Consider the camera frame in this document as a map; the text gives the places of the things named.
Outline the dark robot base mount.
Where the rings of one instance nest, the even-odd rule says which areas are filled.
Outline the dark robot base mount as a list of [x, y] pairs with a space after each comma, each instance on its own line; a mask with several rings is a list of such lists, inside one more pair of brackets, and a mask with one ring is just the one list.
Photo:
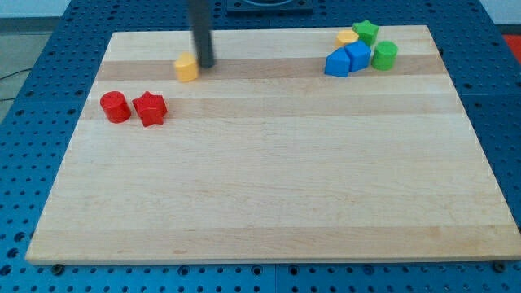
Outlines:
[[227, 15], [313, 11], [313, 0], [225, 0]]

